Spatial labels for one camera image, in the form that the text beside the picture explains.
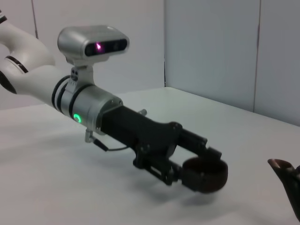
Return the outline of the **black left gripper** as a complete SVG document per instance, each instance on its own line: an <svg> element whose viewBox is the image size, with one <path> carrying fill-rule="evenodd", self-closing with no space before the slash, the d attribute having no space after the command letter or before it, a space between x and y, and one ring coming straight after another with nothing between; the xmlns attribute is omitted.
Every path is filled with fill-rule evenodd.
<svg viewBox="0 0 300 225"><path fill-rule="evenodd" d="M182 166L168 160L177 145L199 157L220 160L222 153L206 147L207 139L183 129L177 122L153 121L125 106L103 114L101 131L135 152L133 165L146 170L167 186L181 181L187 188L203 188L200 160L187 160Z"/></svg>

